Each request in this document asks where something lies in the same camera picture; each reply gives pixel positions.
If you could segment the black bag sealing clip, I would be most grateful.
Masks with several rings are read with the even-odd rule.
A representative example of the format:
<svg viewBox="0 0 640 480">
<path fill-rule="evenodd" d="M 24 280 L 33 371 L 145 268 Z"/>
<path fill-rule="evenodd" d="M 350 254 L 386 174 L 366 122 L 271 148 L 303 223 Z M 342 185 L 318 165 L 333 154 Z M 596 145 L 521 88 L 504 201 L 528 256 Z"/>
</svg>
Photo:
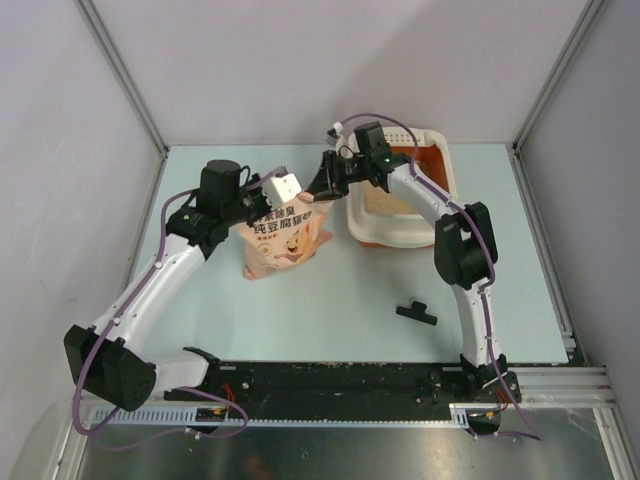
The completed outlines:
<svg viewBox="0 0 640 480">
<path fill-rule="evenodd" d="M 438 323 L 438 318 L 427 311 L 427 305 L 419 301 L 413 301 L 410 306 L 397 306 L 395 313 L 431 326 L 436 326 Z"/>
</svg>

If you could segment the pink cat litter bag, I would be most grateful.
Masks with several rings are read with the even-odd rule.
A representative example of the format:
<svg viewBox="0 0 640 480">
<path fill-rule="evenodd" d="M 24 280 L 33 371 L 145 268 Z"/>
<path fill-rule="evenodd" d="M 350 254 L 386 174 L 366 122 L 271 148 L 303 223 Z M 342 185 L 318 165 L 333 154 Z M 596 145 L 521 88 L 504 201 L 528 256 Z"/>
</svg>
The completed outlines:
<svg viewBox="0 0 640 480">
<path fill-rule="evenodd" d="M 324 228 L 333 201 L 311 201 L 306 193 L 276 208 L 252 225 L 241 224 L 244 276 L 257 280 L 297 267 L 332 239 Z"/>
</svg>

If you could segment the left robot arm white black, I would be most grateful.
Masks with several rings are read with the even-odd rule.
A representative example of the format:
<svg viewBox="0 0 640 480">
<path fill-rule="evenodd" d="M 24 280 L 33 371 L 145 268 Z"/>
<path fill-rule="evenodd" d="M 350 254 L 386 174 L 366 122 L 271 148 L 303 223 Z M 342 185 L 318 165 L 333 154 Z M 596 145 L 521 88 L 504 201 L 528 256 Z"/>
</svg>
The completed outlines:
<svg viewBox="0 0 640 480">
<path fill-rule="evenodd" d="M 202 400 L 214 397 L 221 376 L 209 368 L 211 355 L 184 347 L 146 359 L 146 339 L 173 296 L 233 227 L 253 225 L 300 191 L 285 168 L 260 176 L 235 161 L 208 161 L 196 188 L 165 201 L 157 251 L 141 274 L 91 326 L 74 325 L 66 333 L 73 401 L 88 392 L 132 412 L 153 395 L 176 388 L 187 387 Z"/>
</svg>

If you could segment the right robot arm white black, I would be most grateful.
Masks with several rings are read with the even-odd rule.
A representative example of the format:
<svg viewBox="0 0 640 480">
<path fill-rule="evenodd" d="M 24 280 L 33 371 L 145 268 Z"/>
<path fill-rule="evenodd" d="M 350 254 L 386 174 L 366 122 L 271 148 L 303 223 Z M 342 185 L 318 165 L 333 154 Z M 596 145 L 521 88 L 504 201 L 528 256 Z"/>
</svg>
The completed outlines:
<svg viewBox="0 0 640 480">
<path fill-rule="evenodd" d="M 405 132 L 414 145 L 411 155 L 392 151 L 380 123 L 358 126 L 357 151 L 345 157 L 338 145 L 325 150 L 306 191 L 315 201 L 337 200 L 366 181 L 409 203 L 433 227 L 435 268 L 453 289 L 461 322 L 461 388 L 469 399 L 484 401 L 507 370 L 492 318 L 497 246 L 491 216 L 483 203 L 462 204 L 427 177 L 418 166 L 418 138 L 410 128 Z"/>
</svg>

